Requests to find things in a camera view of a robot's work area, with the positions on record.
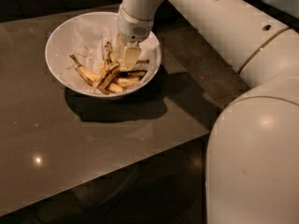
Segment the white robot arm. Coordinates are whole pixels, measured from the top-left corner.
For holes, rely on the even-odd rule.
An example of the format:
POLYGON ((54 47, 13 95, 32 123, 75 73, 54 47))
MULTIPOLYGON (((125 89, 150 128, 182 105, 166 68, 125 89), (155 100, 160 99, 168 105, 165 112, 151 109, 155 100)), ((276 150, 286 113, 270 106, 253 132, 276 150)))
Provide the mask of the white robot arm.
MULTIPOLYGON (((118 29, 145 40, 164 0, 122 0, 118 29)), ((299 224, 298 34, 244 0, 168 0, 238 89, 206 150, 207 224, 299 224)))

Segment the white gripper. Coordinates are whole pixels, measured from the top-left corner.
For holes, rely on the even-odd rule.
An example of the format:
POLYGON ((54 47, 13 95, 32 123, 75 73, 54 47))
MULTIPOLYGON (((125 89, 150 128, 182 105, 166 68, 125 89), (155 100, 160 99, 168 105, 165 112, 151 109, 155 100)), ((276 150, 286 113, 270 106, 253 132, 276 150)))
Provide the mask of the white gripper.
POLYGON ((127 44, 126 42, 143 42, 150 36, 153 20, 141 21, 129 15, 120 6, 117 18, 118 34, 113 41, 113 52, 117 59, 121 59, 120 70, 131 71, 136 65, 141 54, 138 44, 127 44))

